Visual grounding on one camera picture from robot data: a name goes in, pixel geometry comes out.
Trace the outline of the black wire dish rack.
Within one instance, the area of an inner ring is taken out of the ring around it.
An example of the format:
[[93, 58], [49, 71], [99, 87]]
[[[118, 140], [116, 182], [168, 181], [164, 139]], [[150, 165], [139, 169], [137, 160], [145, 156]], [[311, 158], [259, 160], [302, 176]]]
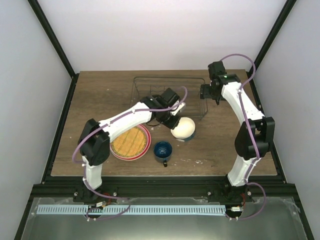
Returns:
[[136, 76], [133, 79], [131, 99], [129, 106], [132, 107], [140, 99], [151, 95], [160, 95], [167, 88], [174, 90], [181, 98], [185, 95], [186, 107], [180, 114], [182, 117], [202, 119], [208, 112], [208, 104], [205, 99], [200, 99], [201, 85], [205, 80], [201, 77], [188, 76]]

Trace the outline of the white bowl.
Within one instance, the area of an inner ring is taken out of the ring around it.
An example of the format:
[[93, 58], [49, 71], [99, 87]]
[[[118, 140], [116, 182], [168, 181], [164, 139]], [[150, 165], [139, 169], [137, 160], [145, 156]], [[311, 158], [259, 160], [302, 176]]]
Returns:
[[196, 133], [195, 122], [189, 117], [181, 117], [178, 125], [170, 130], [173, 137], [179, 142], [190, 141]]

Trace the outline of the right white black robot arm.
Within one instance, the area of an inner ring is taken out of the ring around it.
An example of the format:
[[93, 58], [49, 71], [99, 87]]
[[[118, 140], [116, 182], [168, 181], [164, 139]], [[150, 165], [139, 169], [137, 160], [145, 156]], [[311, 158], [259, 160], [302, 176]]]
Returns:
[[212, 99], [217, 105], [224, 99], [234, 111], [240, 128], [234, 140], [236, 160], [227, 174], [228, 185], [222, 188], [223, 198], [229, 202], [240, 196], [240, 189], [257, 163], [271, 151], [275, 132], [275, 121], [266, 117], [248, 97], [240, 78], [227, 73], [223, 62], [208, 65], [210, 83], [200, 86], [200, 98]]

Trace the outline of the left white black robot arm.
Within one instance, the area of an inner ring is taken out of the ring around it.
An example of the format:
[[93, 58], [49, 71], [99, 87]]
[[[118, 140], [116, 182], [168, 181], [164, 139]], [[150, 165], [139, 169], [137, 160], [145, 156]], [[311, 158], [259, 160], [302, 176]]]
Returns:
[[72, 154], [82, 157], [86, 186], [84, 195], [89, 201], [97, 202], [102, 196], [102, 166], [110, 156], [110, 143], [126, 131], [156, 119], [160, 124], [173, 130], [180, 123], [178, 113], [186, 106], [188, 91], [180, 97], [174, 90], [167, 88], [160, 95], [143, 97], [128, 110], [116, 116], [96, 121], [89, 119], [82, 130], [77, 147]]

